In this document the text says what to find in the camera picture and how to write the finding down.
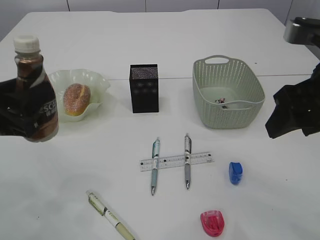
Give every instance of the black box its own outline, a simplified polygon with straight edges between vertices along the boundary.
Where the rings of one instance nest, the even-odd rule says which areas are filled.
[[[158,65],[131,65],[129,82],[133,113],[158,113]]]

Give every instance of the red pencil sharpener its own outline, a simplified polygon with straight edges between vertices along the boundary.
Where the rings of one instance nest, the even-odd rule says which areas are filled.
[[[211,237],[218,237],[224,231],[225,221],[222,213],[218,210],[201,213],[203,230]]]

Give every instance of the white bottle cap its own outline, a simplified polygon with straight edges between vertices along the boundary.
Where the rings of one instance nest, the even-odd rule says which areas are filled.
[[[31,54],[40,52],[39,39],[32,35],[16,36],[13,45],[17,53]]]

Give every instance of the basket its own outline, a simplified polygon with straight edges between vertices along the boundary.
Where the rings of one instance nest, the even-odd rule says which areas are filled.
[[[228,62],[206,63],[212,58]],[[193,64],[192,85],[201,121],[212,129],[247,127],[265,101],[264,90],[250,67],[222,55],[197,60]]]

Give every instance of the ruler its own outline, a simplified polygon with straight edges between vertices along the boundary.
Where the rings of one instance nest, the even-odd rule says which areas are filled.
[[[204,164],[204,163],[212,163],[214,162],[211,152],[200,152],[200,153],[192,153],[190,158],[191,164]],[[149,171],[152,170],[153,159],[141,160],[140,171]],[[179,156],[168,156],[168,157],[159,157],[158,158],[158,169],[166,169],[166,168],[175,168],[182,167],[185,165],[185,155]]]

